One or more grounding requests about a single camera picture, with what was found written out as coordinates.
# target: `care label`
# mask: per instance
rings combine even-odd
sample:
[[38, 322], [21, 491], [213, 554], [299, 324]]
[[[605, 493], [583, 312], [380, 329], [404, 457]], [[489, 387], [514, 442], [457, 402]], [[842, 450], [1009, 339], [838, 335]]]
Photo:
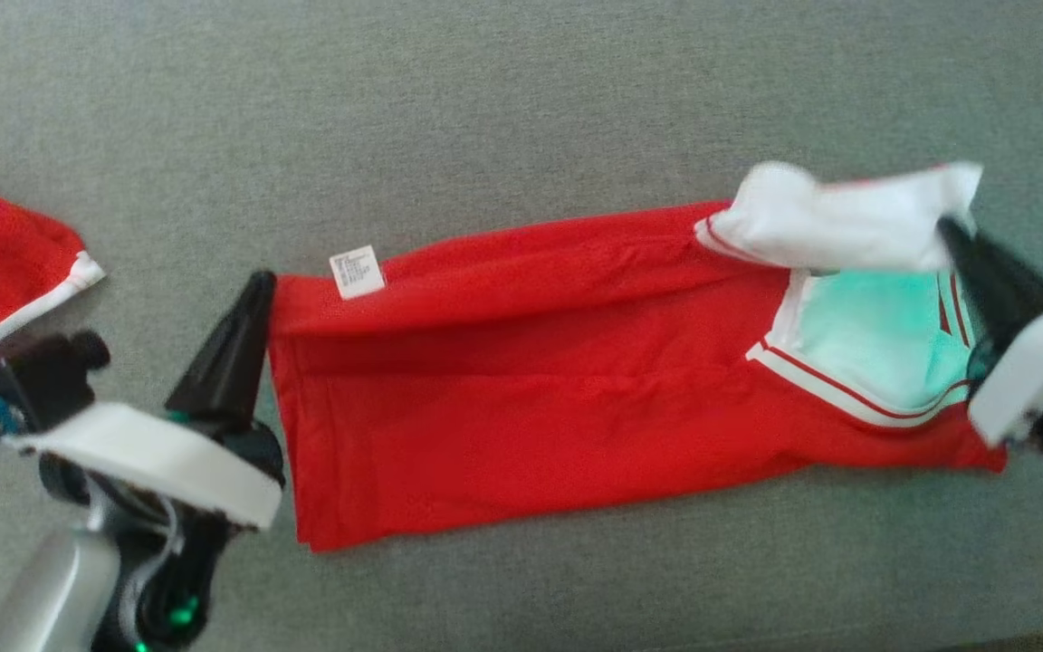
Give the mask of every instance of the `care label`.
[[342, 299], [371, 294], [385, 288], [385, 277], [381, 275], [381, 265], [377, 263], [377, 251], [371, 244], [343, 255], [328, 259], [333, 266], [333, 277], [336, 277], [336, 289], [340, 290]]

